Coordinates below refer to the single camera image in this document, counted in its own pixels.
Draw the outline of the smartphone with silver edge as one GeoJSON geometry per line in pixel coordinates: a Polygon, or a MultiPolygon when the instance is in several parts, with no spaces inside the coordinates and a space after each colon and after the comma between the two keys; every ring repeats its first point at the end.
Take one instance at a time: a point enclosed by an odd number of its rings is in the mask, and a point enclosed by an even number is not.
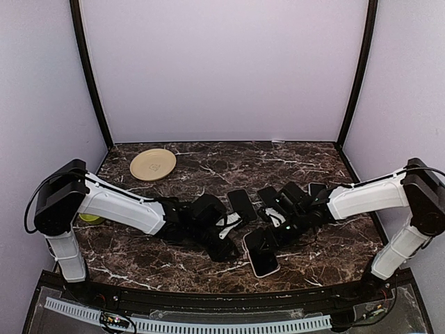
{"type": "Polygon", "coordinates": [[[247,222],[257,220],[257,213],[245,189],[237,189],[227,194],[232,210],[247,222]]]}

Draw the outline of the light blue phone case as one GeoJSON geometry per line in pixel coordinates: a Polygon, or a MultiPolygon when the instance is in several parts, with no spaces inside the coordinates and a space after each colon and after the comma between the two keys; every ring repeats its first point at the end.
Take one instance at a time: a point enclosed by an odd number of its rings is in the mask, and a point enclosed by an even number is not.
{"type": "Polygon", "coordinates": [[[308,194],[312,198],[316,198],[317,195],[325,189],[327,189],[326,184],[322,184],[322,183],[318,183],[318,182],[311,182],[308,184],[308,194]]]}

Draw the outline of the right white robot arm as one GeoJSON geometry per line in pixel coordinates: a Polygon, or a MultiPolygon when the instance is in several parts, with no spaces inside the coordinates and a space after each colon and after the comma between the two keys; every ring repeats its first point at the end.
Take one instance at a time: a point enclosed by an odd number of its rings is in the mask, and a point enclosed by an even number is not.
{"type": "Polygon", "coordinates": [[[295,244],[308,230],[351,216],[383,209],[407,207],[410,217],[393,239],[373,258],[355,296],[369,302],[380,293],[382,282],[397,268],[444,232],[444,172],[412,158],[391,174],[355,184],[303,191],[290,182],[262,209],[272,226],[260,233],[255,246],[272,252],[295,244]]]}

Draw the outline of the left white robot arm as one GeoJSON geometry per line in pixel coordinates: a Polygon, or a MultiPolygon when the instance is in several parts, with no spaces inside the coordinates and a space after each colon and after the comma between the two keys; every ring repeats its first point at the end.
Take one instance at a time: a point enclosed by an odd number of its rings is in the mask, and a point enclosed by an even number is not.
{"type": "Polygon", "coordinates": [[[80,159],[71,160],[38,185],[26,205],[25,221],[31,212],[34,228],[26,226],[25,231],[45,237],[65,281],[71,283],[71,292],[83,303],[93,303],[98,289],[87,279],[87,265],[73,231],[79,214],[98,216],[174,244],[193,241],[214,262],[240,255],[224,230],[237,225],[241,217],[231,218],[217,197],[204,194],[187,202],[138,196],[90,173],[80,159]]]}

